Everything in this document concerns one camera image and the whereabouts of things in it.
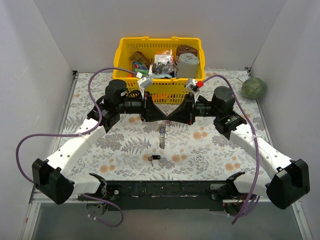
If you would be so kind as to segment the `black head key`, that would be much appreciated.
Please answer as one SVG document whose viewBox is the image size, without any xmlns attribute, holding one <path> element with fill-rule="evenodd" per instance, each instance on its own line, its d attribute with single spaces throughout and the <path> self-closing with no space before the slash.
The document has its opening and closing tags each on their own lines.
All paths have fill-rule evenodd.
<svg viewBox="0 0 320 240">
<path fill-rule="evenodd" d="M 160 160 L 161 159 L 161 156 L 160 155 L 150 155 L 148 157 L 148 161 L 149 162 L 152 162 L 153 160 Z"/>
</svg>

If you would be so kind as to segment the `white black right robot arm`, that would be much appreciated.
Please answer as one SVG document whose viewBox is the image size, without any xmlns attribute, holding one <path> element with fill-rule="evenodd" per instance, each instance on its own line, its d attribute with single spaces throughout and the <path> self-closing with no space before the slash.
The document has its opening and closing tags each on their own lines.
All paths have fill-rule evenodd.
<svg viewBox="0 0 320 240">
<path fill-rule="evenodd" d="M 194 100 L 193 94 L 187 94 L 167 119 L 192 125 L 196 117 L 214 117 L 216 130 L 256 160 L 267 175 L 254 179 L 254 175 L 241 171 L 230 176 L 213 193 L 237 199 L 249 193 L 255 184 L 254 195 L 268 198 L 284 210 L 310 192 L 309 167 L 304 160 L 291 159 L 254 134 L 248 121 L 233 110 L 234 104 L 232 90 L 219 86 L 210 101 L 202 96 Z"/>
</svg>

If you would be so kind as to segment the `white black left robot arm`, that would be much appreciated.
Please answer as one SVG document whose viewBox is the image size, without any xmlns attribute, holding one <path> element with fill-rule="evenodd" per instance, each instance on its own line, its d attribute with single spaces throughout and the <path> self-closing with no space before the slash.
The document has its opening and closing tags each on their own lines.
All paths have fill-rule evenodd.
<svg viewBox="0 0 320 240">
<path fill-rule="evenodd" d="M 152 83 L 149 77 L 143 77 L 137 82 L 139 89 L 128 92 L 123 80 L 111 80 L 105 88 L 105 94 L 96 101 L 96 106 L 78 129 L 82 132 L 95 127 L 95 130 L 69 139 L 45 160 L 36 159 L 33 162 L 35 188 L 58 205 L 72 195 L 90 194 L 95 200 L 103 199 L 107 193 L 107 182 L 103 177 L 94 173 L 74 177 L 71 171 L 91 146 L 120 120 L 122 114 L 138 114 L 144 122 L 166 118 L 146 91 Z"/>
</svg>

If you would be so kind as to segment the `blue key tag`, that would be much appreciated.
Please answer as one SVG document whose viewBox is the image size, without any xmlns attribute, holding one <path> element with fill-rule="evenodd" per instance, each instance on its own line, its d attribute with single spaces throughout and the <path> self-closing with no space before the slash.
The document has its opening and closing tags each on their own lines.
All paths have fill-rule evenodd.
<svg viewBox="0 0 320 240">
<path fill-rule="evenodd" d="M 159 133 L 160 134 L 164 134 L 166 132 L 166 128 L 165 127 L 162 127 L 160 130 L 159 130 Z"/>
</svg>

